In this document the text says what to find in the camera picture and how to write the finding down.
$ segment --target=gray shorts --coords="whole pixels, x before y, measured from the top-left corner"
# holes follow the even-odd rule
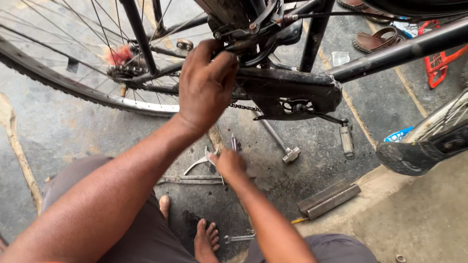
[[[53,177],[44,188],[42,211],[64,195],[82,178],[110,161],[111,157],[89,156],[75,160]],[[321,263],[376,263],[372,252],[361,242],[343,234],[320,234],[305,238]],[[191,263],[195,258],[182,246],[166,224],[159,202],[152,194],[130,228],[100,263]],[[256,241],[252,241],[245,263],[264,263]]]

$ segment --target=hand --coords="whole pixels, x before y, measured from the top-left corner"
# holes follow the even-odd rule
[[[208,158],[213,161],[218,172],[222,174],[231,185],[247,183],[249,181],[249,176],[246,173],[247,165],[245,160],[232,149],[222,149],[220,157],[209,153]]]
[[[206,133],[231,102],[237,58],[221,52],[211,61],[222,42],[204,40],[190,52],[179,80],[179,115],[184,124],[201,134]]]

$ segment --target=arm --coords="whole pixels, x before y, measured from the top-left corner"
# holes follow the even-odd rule
[[[130,150],[73,186],[0,258],[1,262],[96,262],[127,231],[174,159],[200,138],[228,106],[236,57],[203,41],[180,77],[180,112]]]
[[[244,204],[269,263],[318,263],[296,229],[250,182],[241,156],[223,149],[219,158],[209,157]]]

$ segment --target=bare foot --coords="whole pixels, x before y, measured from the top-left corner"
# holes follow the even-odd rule
[[[168,196],[162,196],[159,199],[159,210],[161,210],[164,219],[166,219],[166,223],[169,224],[169,207],[171,206],[171,201],[169,200]]]
[[[219,263],[214,255],[218,251],[218,230],[214,229],[215,223],[211,223],[206,229],[206,219],[202,219],[197,225],[197,235],[195,236],[195,259],[200,263]]]

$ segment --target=black bicycle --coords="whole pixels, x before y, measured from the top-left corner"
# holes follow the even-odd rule
[[[241,68],[231,106],[261,111],[256,119],[320,117],[341,124],[345,154],[352,158],[346,119],[327,115],[342,100],[341,83],[383,71],[468,42],[468,18],[321,74],[310,73],[333,15],[387,16],[332,12],[334,0],[195,0],[182,10],[160,0],[21,0],[21,8],[0,9],[0,60],[52,88],[73,96],[151,116],[178,111],[178,75],[194,47],[191,37],[209,36],[237,54]],[[385,13],[418,22],[468,13],[468,0],[365,0]],[[195,17],[166,26],[186,10]],[[311,18],[301,63],[287,66],[275,57],[281,45],[300,40],[302,19]],[[183,32],[194,32],[188,36]],[[252,100],[257,107],[236,104]]]

